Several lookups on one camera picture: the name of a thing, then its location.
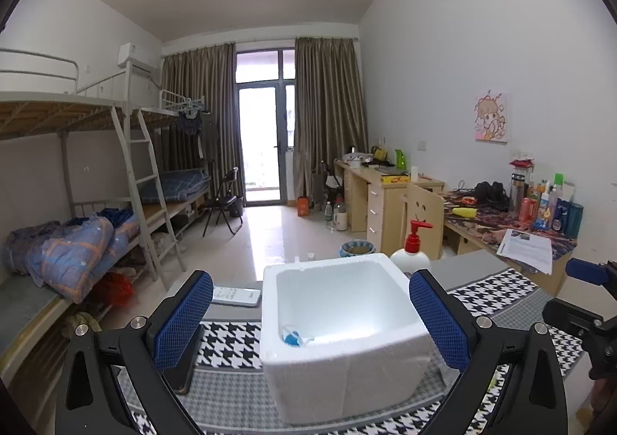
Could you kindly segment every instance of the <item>folding chair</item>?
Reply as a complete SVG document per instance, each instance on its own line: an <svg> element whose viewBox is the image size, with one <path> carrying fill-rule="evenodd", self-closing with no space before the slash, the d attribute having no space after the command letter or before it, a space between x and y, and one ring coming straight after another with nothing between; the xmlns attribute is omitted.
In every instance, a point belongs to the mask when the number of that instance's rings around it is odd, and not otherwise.
<svg viewBox="0 0 617 435"><path fill-rule="evenodd" d="M222 215L232 235L238 233L240 231L240 228L242 228L244 222L238 209L238 196L231 195L231 185L237 180L238 167L234 167L221 181L221 184L218 187L217 196L206 202L206 207L210 207L210 214L208 215L208 220L206 221L206 227L204 228L204 234L202 235L202 238L206 236L206 230L208 229L208 224L210 224L210 219L212 219L212 213L214 212L215 208L218 209L218 217L216 224L218 224L218 221ZM240 226L235 231L232 230L231 225L229 224L229 219L227 219L227 216L224 214L225 209L229 210L229 207L231 206L236 207L236 210L238 211L238 216L240 217Z"/></svg>

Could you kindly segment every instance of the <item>yellow box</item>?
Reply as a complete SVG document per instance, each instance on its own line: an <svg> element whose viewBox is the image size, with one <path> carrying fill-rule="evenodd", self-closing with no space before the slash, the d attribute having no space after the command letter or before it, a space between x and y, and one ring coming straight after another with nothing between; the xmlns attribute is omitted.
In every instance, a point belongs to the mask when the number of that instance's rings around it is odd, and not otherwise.
<svg viewBox="0 0 617 435"><path fill-rule="evenodd" d="M409 182L411 177L409 176L381 176L381 182L384 184L391 184L393 182Z"/></svg>

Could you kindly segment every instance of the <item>air conditioner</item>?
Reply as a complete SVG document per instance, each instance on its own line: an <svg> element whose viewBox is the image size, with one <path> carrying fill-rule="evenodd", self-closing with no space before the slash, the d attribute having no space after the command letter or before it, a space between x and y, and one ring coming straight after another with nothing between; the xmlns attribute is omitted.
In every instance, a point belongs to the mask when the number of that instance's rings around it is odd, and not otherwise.
<svg viewBox="0 0 617 435"><path fill-rule="evenodd" d="M156 69L152 63L152 55L148 51L136 44L124 44L118 52L118 66L125 67L126 62L131 61L133 65L145 69L151 73Z"/></svg>

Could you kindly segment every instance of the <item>white wall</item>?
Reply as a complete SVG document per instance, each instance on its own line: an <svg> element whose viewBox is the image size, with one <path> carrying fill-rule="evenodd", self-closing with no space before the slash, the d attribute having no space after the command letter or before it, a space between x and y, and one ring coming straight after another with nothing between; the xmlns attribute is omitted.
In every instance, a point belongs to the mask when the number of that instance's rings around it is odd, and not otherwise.
<svg viewBox="0 0 617 435"><path fill-rule="evenodd" d="M128 42L141 46L149 63L159 64L161 41L100 0L21 0L0 34L0 47L76 61L80 87L120 71L118 49ZM68 64L14 54L0 54L0 67L74 74ZM100 95L122 99L123 86L121 76L113 85L107 83ZM62 79L2 74L0 89L70 92L73 84ZM155 89L147 90L144 78L134 77L131 89L132 98L140 104L155 103Z"/></svg>
<svg viewBox="0 0 617 435"><path fill-rule="evenodd" d="M119 47L134 42L160 60L162 43L99 0L21 0L0 34L0 47L26 49L71 58L79 64L84 86L119 71ZM65 66L36 58L0 54L0 68L70 73ZM134 78L131 98L155 102L155 89ZM123 80L105 85L103 97L121 99ZM0 75L1 90L71 91L70 82ZM115 133L72 133L68 154L76 201L128 196L126 173ZM144 155L135 156L143 171ZM0 244L15 228L69 217L62 177L59 138L55 134L0 142ZM0 282L6 276L0 266Z"/></svg>
<svg viewBox="0 0 617 435"><path fill-rule="evenodd" d="M371 142L450 187L507 184L510 150L531 151L539 177L577 185L575 255L617 257L617 25L601 0L375 0L360 38ZM474 97L488 89L510 95L507 145L474 141ZM568 280L563 293L614 314L595 289Z"/></svg>
<svg viewBox="0 0 617 435"><path fill-rule="evenodd" d="M362 71L360 57L359 30L357 24L342 23L308 23L294 26L255 27L221 33L201 33L185 36L163 44L163 55L177 54L201 47L211 47L227 42L236 42L239 52L259 51L263 49L293 48L296 37L336 37L353 38L358 68ZM287 199L295 200L293 161L294 152L288 151L286 157Z"/></svg>

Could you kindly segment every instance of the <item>wooden chair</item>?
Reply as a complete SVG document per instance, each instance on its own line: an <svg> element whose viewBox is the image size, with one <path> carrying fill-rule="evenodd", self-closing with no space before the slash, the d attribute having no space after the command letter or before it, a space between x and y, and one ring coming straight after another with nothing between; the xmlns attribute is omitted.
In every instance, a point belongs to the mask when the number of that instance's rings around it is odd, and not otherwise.
<svg viewBox="0 0 617 435"><path fill-rule="evenodd" d="M410 232L409 221L424 221L433 225L429 228L419 228L420 250L431 261L441 256L443 240L443 198L415 184L407 186L407 226L406 235Z"/></svg>

